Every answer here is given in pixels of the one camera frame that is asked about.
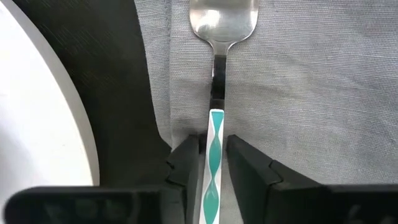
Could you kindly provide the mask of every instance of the spoon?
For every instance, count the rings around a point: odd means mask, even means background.
[[[226,56],[257,24],[259,0],[190,0],[193,32],[214,51],[200,224],[220,222]]]

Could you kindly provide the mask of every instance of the spoon bowl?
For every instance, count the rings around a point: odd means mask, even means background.
[[[248,38],[257,24],[259,0],[191,0],[193,32],[224,51]]]

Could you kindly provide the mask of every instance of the spoon neck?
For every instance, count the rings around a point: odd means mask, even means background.
[[[226,56],[228,54],[228,50],[231,48],[233,43],[231,42],[211,42],[211,46],[213,47],[214,55],[223,55]]]
[[[224,109],[226,55],[214,56],[210,109]]]

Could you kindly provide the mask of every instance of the gray fabric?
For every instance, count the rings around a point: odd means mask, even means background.
[[[160,135],[206,130],[211,47],[188,0],[135,0]],[[228,55],[225,134],[321,183],[398,183],[398,1],[261,0]],[[223,161],[221,223],[240,223]]]

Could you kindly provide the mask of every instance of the teal and white handle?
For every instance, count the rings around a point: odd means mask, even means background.
[[[223,134],[224,111],[212,109],[209,113],[207,130],[199,224],[219,224],[220,222]]]

